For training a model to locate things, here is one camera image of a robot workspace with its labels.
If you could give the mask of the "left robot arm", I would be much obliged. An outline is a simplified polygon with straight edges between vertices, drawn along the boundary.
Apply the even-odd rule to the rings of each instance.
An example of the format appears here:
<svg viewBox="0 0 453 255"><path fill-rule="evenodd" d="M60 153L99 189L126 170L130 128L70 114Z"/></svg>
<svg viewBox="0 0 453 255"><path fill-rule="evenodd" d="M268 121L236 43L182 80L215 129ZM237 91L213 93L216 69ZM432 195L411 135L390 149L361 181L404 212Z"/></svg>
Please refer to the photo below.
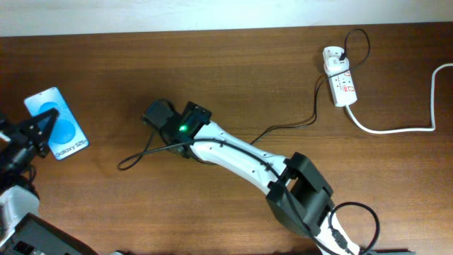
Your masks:
<svg viewBox="0 0 453 255"><path fill-rule="evenodd" d="M1 115L1 253L95 254L75 237L38 216L40 197L33 185L35 157L50 152L48 141L59 112L51 108L19 124Z"/></svg>

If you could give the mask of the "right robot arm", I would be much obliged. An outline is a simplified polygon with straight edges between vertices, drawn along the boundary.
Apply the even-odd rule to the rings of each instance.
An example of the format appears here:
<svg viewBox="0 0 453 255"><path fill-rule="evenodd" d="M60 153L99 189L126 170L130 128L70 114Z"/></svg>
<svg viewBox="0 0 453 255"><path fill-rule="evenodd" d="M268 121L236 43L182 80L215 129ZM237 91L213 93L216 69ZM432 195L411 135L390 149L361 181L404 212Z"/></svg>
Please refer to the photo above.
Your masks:
<svg viewBox="0 0 453 255"><path fill-rule="evenodd" d="M312 161L298 152L272 154L227 133L211 112L193 102L176 111L166 100L153 102L142 115L174 153L224 167L265 194L277 221L301 237L316 241L322 254L358 254L331 214L333 189Z"/></svg>

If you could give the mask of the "blue Galaxy smartphone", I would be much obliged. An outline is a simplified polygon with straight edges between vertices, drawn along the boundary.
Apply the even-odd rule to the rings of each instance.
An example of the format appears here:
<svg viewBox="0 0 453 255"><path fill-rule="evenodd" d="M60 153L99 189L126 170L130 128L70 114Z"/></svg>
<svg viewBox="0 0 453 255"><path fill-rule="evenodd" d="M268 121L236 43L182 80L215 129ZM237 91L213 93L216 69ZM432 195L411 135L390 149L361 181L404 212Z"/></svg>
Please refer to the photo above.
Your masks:
<svg viewBox="0 0 453 255"><path fill-rule="evenodd" d="M37 116L52 108L59 112L48 145L56 160L63 160L89 146L88 138L57 87L24 100L28 112Z"/></svg>

